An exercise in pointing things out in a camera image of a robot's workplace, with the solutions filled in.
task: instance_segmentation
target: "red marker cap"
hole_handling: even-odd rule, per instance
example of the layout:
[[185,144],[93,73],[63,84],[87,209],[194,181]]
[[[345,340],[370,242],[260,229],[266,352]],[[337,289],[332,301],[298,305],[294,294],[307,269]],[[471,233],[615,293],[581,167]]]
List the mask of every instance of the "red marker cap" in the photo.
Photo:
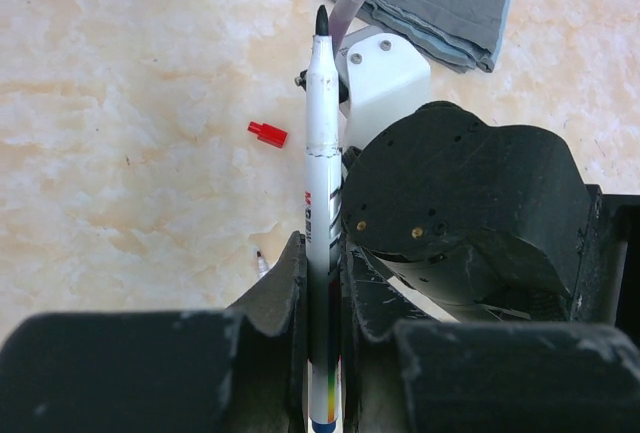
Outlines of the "red marker cap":
[[251,133],[258,135],[260,141],[264,141],[276,148],[282,148],[288,133],[284,130],[276,128],[275,126],[268,125],[267,123],[256,123],[252,121],[247,128]]

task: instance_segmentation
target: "black marker tip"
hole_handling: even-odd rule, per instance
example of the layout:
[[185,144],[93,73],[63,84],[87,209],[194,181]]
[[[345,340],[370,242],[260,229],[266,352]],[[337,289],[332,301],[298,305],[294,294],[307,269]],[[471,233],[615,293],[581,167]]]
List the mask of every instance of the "black marker tip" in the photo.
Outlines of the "black marker tip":
[[316,13],[316,35],[329,36],[329,16],[324,5],[320,5]]

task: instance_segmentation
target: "white marker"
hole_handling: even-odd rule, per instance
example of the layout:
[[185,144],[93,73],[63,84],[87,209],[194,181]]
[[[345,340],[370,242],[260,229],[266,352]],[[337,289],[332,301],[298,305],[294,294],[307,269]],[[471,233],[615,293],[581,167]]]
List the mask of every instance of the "white marker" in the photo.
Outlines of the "white marker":
[[316,16],[307,70],[306,254],[309,288],[309,414],[316,433],[336,428],[340,356],[340,202],[342,153],[338,133],[338,71],[324,6]]

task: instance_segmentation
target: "gray cloth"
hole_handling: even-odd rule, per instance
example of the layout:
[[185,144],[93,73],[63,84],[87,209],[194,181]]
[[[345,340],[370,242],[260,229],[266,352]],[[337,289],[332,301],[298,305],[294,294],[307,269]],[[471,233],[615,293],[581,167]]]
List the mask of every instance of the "gray cloth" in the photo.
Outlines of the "gray cloth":
[[453,70],[493,71],[511,0],[365,0],[358,18],[400,33]]

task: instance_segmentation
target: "table surface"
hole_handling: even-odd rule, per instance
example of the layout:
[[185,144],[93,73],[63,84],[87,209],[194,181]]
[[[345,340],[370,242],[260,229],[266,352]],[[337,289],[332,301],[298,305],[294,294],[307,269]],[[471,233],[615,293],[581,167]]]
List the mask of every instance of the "table surface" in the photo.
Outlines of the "table surface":
[[[276,261],[321,2],[2,0],[0,340],[41,311],[224,307],[256,247]],[[513,0],[496,71],[432,63],[434,99],[550,129],[585,182],[640,194],[639,4]]]

